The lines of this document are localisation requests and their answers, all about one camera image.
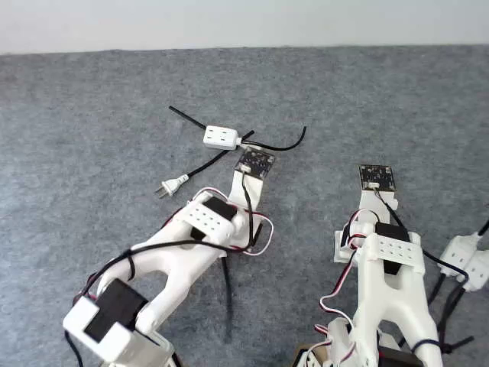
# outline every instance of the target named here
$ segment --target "circuit board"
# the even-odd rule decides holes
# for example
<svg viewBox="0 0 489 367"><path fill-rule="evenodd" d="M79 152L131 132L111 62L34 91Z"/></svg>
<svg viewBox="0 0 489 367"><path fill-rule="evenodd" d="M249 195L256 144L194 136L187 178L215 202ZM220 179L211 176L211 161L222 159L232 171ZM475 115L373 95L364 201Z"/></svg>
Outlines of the circuit board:
<svg viewBox="0 0 489 367"><path fill-rule="evenodd" d="M235 170L263 180L275 162L275 156L252 147L247 147L239 158Z"/></svg>
<svg viewBox="0 0 489 367"><path fill-rule="evenodd" d="M360 184L362 190L373 190L371 184L379 184L379 191L396 191L394 175L391 166L375 166L360 164Z"/></svg>

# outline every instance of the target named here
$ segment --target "electrical plug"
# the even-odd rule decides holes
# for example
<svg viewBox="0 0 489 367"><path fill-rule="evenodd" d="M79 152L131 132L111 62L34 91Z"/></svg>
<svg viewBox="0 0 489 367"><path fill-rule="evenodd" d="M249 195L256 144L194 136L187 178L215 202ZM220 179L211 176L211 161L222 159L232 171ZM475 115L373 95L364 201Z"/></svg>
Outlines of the electrical plug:
<svg viewBox="0 0 489 367"><path fill-rule="evenodd" d="M477 243L480 239L481 236L479 236L477 232L471 235L457 235L450 241L440 258L450 265L463 269L467 266L476 252ZM458 275L458 272L451 268L447 268L440 264L438 266L442 269L441 272L447 277Z"/></svg>
<svg viewBox="0 0 489 367"><path fill-rule="evenodd" d="M161 181L161 186L158 187L158 190L155 191L161 198L166 195L173 196L173 194L189 179L189 176L183 174L178 178L173 178L172 180Z"/></svg>
<svg viewBox="0 0 489 367"><path fill-rule="evenodd" d="M464 285L464 289L467 292L481 289L489 279L489 250L476 251L464 270L468 273L468 282ZM460 274L457 280L463 281L464 276Z"/></svg>

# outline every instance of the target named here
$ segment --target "white wall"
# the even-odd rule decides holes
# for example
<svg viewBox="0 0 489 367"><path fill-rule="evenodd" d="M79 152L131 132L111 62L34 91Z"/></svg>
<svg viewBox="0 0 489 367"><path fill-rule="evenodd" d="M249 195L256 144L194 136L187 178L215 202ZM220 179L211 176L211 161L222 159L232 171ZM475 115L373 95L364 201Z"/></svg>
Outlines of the white wall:
<svg viewBox="0 0 489 367"><path fill-rule="evenodd" d="M489 43L489 0L0 0L0 54Z"/></svg>

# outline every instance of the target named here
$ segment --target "robotic arm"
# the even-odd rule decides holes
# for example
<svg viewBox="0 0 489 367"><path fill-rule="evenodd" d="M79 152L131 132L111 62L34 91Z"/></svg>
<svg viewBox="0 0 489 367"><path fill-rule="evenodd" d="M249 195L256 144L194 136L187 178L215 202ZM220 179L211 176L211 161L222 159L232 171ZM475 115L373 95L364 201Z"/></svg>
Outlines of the robotic arm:
<svg viewBox="0 0 489 367"><path fill-rule="evenodd" d="M257 208L264 178L256 173L267 173L273 162L273 155L247 148L229 197L200 190L160 231L133 246L128 259L103 273L96 300L81 297L63 321L65 330L112 366L178 366L174 347L156 330L217 258L228 250L248 252L263 219L253 215L250 231L249 212ZM178 241L189 244L161 246ZM152 271L165 273L167 283L148 301L127 282Z"/></svg>
<svg viewBox="0 0 489 367"><path fill-rule="evenodd" d="M335 290L320 301L323 310L342 315L327 328L315 326L327 338L317 345L328 353L322 365L441 367L436 324L426 302L420 237L389 224L387 208L397 208L390 167L361 165L360 176L359 210L342 231L335 232L334 260L347 266ZM324 301L339 292L353 265L358 266L358 308L350 319ZM395 339L380 330L382 320L398 325L413 353L402 352ZM308 360L311 351L304 353L298 366L314 365Z"/></svg>

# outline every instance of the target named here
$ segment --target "connector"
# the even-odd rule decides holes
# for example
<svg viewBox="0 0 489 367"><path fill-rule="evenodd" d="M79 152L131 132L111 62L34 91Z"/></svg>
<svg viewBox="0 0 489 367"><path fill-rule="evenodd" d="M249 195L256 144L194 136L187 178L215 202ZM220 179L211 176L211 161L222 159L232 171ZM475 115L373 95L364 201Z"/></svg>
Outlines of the connector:
<svg viewBox="0 0 489 367"><path fill-rule="evenodd" d="M464 270L468 273L468 282L464 285L464 289L467 292L481 289L489 279L489 250L476 251ZM463 281L463 275L459 275L457 280Z"/></svg>
<svg viewBox="0 0 489 367"><path fill-rule="evenodd" d="M207 126L203 142L208 148L233 151L236 149L236 145L241 144L241 139L238 137L238 132L232 128Z"/></svg>
<svg viewBox="0 0 489 367"><path fill-rule="evenodd" d="M449 245L442 253L441 259L457 268L466 268L471 257L477 250L477 242L479 242L479 239L481 239L481 237L477 233L473 233L472 235L457 235L450 241ZM443 265L438 266L442 269L441 272L447 277L458 275L458 272L455 270Z"/></svg>
<svg viewBox="0 0 489 367"><path fill-rule="evenodd" d="M166 195L173 196L173 194L189 179L189 176L183 174L178 178L173 178L172 180L161 181L161 186L158 187L158 190L155 193L158 194L160 199Z"/></svg>

